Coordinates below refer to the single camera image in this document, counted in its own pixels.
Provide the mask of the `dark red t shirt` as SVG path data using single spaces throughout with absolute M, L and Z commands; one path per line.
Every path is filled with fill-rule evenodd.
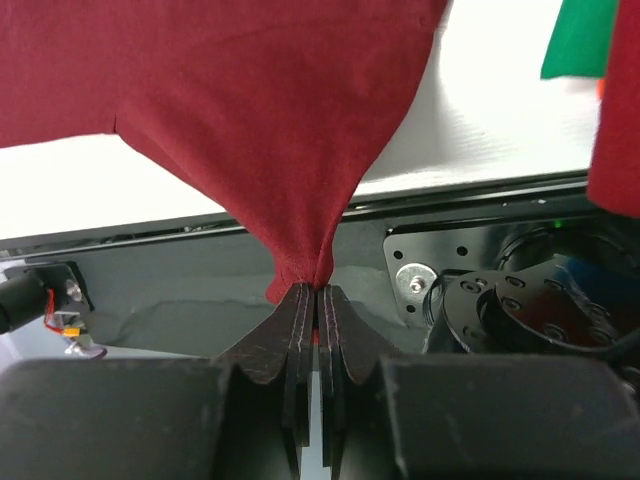
M 324 287 L 408 113 L 443 1 L 5 1 L 1 143 L 116 134 Z

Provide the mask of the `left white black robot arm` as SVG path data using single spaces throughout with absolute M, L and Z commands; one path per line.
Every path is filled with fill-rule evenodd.
M 77 337 L 81 320 L 93 310 L 85 282 L 74 263 L 22 265 L 4 272 L 1 333 L 35 321 L 61 336 Z

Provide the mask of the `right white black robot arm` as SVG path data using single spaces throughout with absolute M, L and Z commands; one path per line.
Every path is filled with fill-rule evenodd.
M 226 355 L 281 389 L 285 444 L 308 441 L 320 374 L 323 461 L 336 479 L 635 479 L 639 279 L 570 250 L 452 269 L 428 287 L 423 353 L 370 326 L 345 292 L 298 284 Z

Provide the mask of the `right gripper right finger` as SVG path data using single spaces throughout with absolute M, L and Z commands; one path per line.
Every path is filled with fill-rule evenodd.
M 358 479 L 376 463 L 375 368 L 400 351 L 356 312 L 345 292 L 317 293 L 322 459 L 332 479 Z

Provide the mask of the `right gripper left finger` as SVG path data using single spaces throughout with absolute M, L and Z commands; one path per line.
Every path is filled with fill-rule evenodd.
M 298 479 L 310 443 L 313 288 L 296 284 L 225 352 L 233 368 L 216 448 L 216 479 Z

